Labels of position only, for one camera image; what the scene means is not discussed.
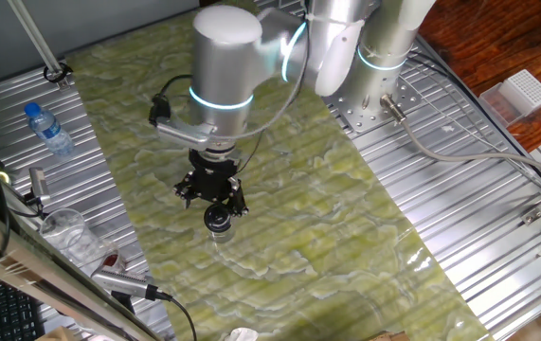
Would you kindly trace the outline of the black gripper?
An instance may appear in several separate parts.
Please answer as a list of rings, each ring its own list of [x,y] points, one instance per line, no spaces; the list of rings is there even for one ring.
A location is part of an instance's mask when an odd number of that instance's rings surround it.
[[[228,208],[233,216],[246,216],[246,205],[242,182],[237,179],[237,163],[232,159],[210,160],[202,152],[189,151],[189,161],[194,170],[173,186],[174,194],[189,208],[193,200],[227,199]]]

